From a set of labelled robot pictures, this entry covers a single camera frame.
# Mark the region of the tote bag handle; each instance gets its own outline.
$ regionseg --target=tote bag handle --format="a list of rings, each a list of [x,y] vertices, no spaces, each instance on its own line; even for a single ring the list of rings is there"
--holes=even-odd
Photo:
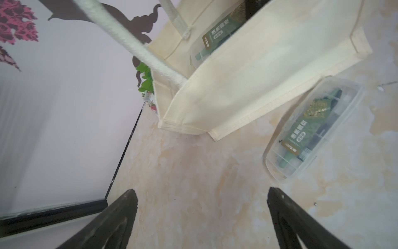
[[[155,70],[157,73],[166,77],[179,88],[187,82],[187,78],[170,68],[166,63],[164,63],[164,61],[152,54],[146,46],[144,46],[111,14],[109,14],[109,12],[97,0],[74,0],[74,2],[88,16],[88,18],[105,30],[105,32],[107,32],[114,40],[148,65],[152,70]],[[167,9],[171,10],[171,12],[174,10],[177,11],[170,0],[165,0],[165,2],[169,2],[166,4],[168,6]]]
[[[159,2],[181,37],[185,40],[188,39],[191,35],[191,28],[182,19],[171,0],[159,0]]]

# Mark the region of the pink flower decal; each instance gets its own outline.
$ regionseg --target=pink flower decal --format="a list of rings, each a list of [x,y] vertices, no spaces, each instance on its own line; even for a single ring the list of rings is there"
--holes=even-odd
[[[0,0],[0,41],[15,44],[15,38],[25,41],[39,41],[35,23],[37,19],[33,12],[20,1]],[[15,61],[1,47],[0,61],[13,65],[18,70]]]
[[[3,49],[2,46],[0,46],[0,62],[5,62],[21,71],[14,59]]]

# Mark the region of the black frame edge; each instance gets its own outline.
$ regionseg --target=black frame edge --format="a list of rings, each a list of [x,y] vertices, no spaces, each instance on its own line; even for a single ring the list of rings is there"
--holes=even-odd
[[[0,238],[102,212],[106,199],[0,220]]]
[[[133,128],[133,131],[130,133],[130,137],[129,137],[129,139],[127,140],[127,144],[126,144],[125,150],[123,151],[122,157],[120,158],[119,164],[117,165],[117,168],[116,168],[115,174],[113,175],[113,178],[112,178],[112,181],[111,181],[111,184],[109,185],[108,191],[106,192],[105,199],[107,199],[107,198],[108,198],[109,192],[111,191],[111,188],[112,188],[113,182],[115,181],[115,178],[116,178],[117,172],[119,171],[119,168],[120,168],[120,165],[122,164],[122,161],[123,161],[124,155],[126,154],[127,148],[129,147],[130,140],[131,140],[131,138],[133,137],[133,133],[134,133],[134,131],[135,131],[135,128],[137,127],[138,120],[140,119],[140,116],[141,116],[142,110],[144,109],[144,106],[145,106],[145,103],[144,103],[144,105],[143,105],[143,106],[142,106],[142,108],[141,108],[140,114],[138,115],[137,121],[135,122],[135,125],[134,125],[134,128]]]

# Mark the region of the green plant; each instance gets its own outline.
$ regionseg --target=green plant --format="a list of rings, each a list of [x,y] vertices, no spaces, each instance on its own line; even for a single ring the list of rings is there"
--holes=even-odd
[[[144,76],[142,78],[145,79],[145,81],[141,84],[141,87],[138,88],[138,91],[140,92],[148,91],[154,93],[152,85],[153,79],[150,74],[150,68],[147,65],[145,65],[145,63],[141,62],[138,65],[138,67],[136,67],[135,69],[137,69],[137,71],[139,71],[140,73],[143,73]]]

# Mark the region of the brown animal silhouette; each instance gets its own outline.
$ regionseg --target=brown animal silhouette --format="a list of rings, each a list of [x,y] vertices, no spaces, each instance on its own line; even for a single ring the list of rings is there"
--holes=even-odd
[[[48,20],[53,18],[59,18],[63,20],[82,20],[92,22],[86,14],[79,9],[79,7],[73,2],[73,0],[39,0],[44,6],[46,6],[53,14]],[[102,4],[105,9],[118,20],[130,33],[132,33],[142,43],[150,43],[152,40],[149,36],[143,34],[143,32],[149,33],[152,30],[153,23],[158,20],[158,8],[161,7],[157,4],[153,8],[153,13],[148,16],[136,16],[132,20],[127,17],[117,8],[108,4]],[[133,65],[137,67],[140,64],[140,60],[133,56]],[[138,80],[138,86],[141,84],[140,72],[137,71],[136,78]]]

